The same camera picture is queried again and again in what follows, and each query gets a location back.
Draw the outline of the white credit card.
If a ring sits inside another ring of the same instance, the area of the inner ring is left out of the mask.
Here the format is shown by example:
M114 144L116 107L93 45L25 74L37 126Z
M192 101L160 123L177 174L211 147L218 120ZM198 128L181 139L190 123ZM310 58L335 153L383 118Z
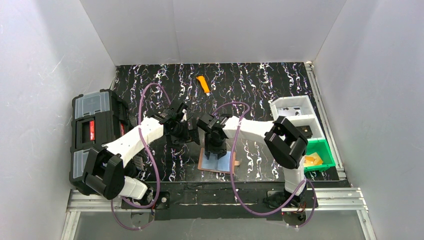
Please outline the white credit card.
M301 111L301 108L298 106L282 107L278 109L278 115L284 116L284 117L301 116L302 111Z

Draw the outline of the black toolbox with clear lids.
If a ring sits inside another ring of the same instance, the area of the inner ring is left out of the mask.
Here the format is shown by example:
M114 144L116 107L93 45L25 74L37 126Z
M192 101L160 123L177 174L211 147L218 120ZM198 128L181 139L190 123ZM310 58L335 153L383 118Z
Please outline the black toolbox with clear lids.
M83 183L89 149L113 142L137 125L128 104L114 91L101 89L72 99L71 185L83 195L96 192Z

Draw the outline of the dark grey credit card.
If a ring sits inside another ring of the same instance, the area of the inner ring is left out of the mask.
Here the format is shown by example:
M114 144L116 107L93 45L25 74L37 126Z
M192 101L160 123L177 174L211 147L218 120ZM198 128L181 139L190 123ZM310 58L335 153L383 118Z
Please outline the dark grey credit card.
M307 139L313 137L312 129L309 125L301 125L296 127Z

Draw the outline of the orange credit card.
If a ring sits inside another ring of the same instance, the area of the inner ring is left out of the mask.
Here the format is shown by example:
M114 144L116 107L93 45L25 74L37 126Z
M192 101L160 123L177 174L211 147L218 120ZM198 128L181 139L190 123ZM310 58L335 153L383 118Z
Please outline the orange credit card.
M303 165L305 168L307 168L307 167L321 166L323 165L323 163L324 161L322 160L320 155L317 152L314 152L304 157Z

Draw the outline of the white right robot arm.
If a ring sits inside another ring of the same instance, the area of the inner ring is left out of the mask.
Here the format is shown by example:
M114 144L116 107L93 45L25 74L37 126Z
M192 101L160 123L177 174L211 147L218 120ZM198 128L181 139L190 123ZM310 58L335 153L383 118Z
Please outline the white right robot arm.
M288 118L279 116L275 121L255 121L228 114L204 114L198 119L197 127L204 131L204 159L229 159L231 152L227 150L227 139L265 144L282 167L285 192L296 197L304 193L303 160L308 139Z

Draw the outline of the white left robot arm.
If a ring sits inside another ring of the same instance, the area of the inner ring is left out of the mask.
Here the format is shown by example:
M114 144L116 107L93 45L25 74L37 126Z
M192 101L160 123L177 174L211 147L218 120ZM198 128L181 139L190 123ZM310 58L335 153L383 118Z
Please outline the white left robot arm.
M141 123L115 141L91 147L82 173L82 182L107 200L116 197L138 202L153 200L153 188L130 176L135 166L130 161L148 144L165 136L170 146L199 144L196 119L188 116L189 107L174 100L168 108L144 118Z

